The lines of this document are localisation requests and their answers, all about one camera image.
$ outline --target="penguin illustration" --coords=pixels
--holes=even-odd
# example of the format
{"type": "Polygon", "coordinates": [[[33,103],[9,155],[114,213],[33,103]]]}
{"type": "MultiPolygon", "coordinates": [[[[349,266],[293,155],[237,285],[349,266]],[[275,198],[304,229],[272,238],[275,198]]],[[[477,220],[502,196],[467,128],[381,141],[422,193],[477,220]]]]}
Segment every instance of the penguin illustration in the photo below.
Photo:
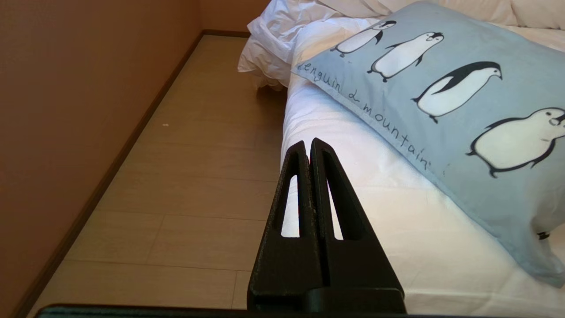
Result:
{"type": "Polygon", "coordinates": [[[494,62],[467,64],[438,79],[420,96],[412,100],[437,124],[436,117],[463,106],[486,84],[491,76],[498,76],[502,79],[499,64],[494,62]]]}
{"type": "Polygon", "coordinates": [[[400,73],[412,63],[416,62],[418,66],[424,53],[443,39],[444,35],[441,32],[428,32],[410,41],[391,45],[387,49],[393,49],[378,58],[367,73],[379,73],[383,77],[383,82],[386,83],[389,78],[400,73]]]}
{"type": "Polygon", "coordinates": [[[375,24],[372,27],[363,30],[354,36],[348,38],[347,40],[343,41],[336,45],[335,48],[331,49],[330,51],[338,50],[341,54],[340,57],[345,57],[345,54],[357,51],[363,45],[369,43],[372,38],[377,39],[375,45],[379,43],[381,38],[383,37],[383,30],[386,30],[390,27],[393,27],[396,24],[396,21],[386,21],[379,24],[375,24]]]}
{"type": "Polygon", "coordinates": [[[507,118],[487,127],[471,144],[468,156],[479,156],[490,167],[490,175],[532,168],[547,158],[555,140],[565,136],[565,110],[544,108],[526,118],[507,118]]]}

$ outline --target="light blue pillowcase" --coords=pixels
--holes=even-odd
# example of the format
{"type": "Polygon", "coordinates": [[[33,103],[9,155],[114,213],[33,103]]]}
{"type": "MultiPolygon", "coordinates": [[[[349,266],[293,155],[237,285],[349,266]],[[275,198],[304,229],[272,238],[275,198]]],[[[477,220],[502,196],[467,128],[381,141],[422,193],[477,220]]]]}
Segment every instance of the light blue pillowcase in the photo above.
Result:
{"type": "Polygon", "coordinates": [[[565,221],[565,54],[416,2],[293,72],[367,122],[529,274],[563,286],[550,233],[565,221]]]}

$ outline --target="baseboard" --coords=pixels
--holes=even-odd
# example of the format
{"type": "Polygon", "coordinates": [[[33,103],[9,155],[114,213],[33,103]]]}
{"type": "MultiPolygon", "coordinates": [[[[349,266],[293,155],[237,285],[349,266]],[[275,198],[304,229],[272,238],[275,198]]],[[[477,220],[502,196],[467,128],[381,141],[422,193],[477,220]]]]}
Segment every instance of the baseboard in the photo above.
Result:
{"type": "Polygon", "coordinates": [[[224,31],[224,30],[202,30],[204,35],[217,35],[217,36],[232,36],[232,37],[250,37],[251,33],[248,31],[224,31]]]}
{"type": "Polygon", "coordinates": [[[76,238],[79,236],[80,231],[88,221],[88,218],[92,214],[92,211],[94,211],[94,208],[96,208],[96,206],[98,205],[98,202],[106,192],[106,189],[108,189],[108,186],[112,182],[114,176],[116,175],[116,173],[118,173],[118,170],[128,156],[129,151],[133,148],[133,145],[135,145],[137,139],[141,135],[141,132],[149,122],[149,119],[151,119],[151,116],[153,116],[153,113],[161,103],[161,100],[163,100],[165,94],[167,94],[171,85],[179,75],[192,52],[194,52],[194,50],[196,49],[196,46],[198,45],[204,34],[204,32],[201,32],[198,35],[198,37],[194,40],[194,42],[182,57],[179,64],[171,73],[171,76],[169,76],[165,84],[161,87],[159,93],[157,94],[157,96],[155,96],[155,99],[153,99],[151,105],[145,111],[145,114],[141,118],[140,122],[137,124],[136,128],[133,130],[132,134],[129,136],[128,140],[112,162],[112,165],[106,171],[102,180],[98,183],[98,186],[94,190],[92,196],[88,199],[87,204],[81,210],[78,218],[73,222],[71,228],[67,231],[63,240],[55,249],[55,252],[51,256],[51,258],[49,258],[49,261],[47,262],[41,273],[39,273],[34,283],[28,289],[25,297],[22,299],[22,301],[19,303],[19,305],[16,307],[16,310],[12,315],[10,315],[10,317],[25,318],[29,314],[29,311],[37,301],[37,298],[39,298],[39,296],[43,292],[43,289],[45,288],[45,286],[47,286],[47,283],[49,283],[49,280],[57,270],[57,267],[59,267],[59,265],[65,258],[65,255],[75,242],[76,238]]]}

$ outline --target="white bed sheet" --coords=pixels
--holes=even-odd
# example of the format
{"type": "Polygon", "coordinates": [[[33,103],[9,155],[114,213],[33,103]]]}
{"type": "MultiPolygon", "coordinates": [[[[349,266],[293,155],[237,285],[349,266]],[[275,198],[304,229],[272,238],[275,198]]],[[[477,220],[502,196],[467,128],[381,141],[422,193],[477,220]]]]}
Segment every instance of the white bed sheet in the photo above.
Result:
{"type": "MultiPolygon", "coordinates": [[[[364,24],[352,18],[309,24],[298,36],[293,63],[330,48],[364,24]]],[[[565,51],[565,31],[526,31],[529,39],[538,37],[565,51]]],[[[368,125],[296,75],[291,76],[288,95],[281,162],[286,150],[301,140],[307,153],[315,137],[335,149],[406,292],[409,313],[565,314],[565,288],[556,289],[527,275],[492,236],[368,125]]],[[[298,236],[297,206],[293,183],[283,236],[298,236]]],[[[555,254],[565,260],[565,227],[552,232],[550,240],[555,254]]]]}

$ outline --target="brown wall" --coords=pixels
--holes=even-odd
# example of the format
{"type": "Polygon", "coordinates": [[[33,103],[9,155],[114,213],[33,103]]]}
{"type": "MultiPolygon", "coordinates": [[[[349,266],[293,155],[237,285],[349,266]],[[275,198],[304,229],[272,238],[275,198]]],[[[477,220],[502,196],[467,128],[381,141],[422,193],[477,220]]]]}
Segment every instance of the brown wall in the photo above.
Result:
{"type": "Polygon", "coordinates": [[[199,0],[202,28],[247,31],[247,24],[263,12],[270,0],[199,0]]]}
{"type": "Polygon", "coordinates": [[[200,31],[198,0],[0,0],[0,317],[200,31]]]}

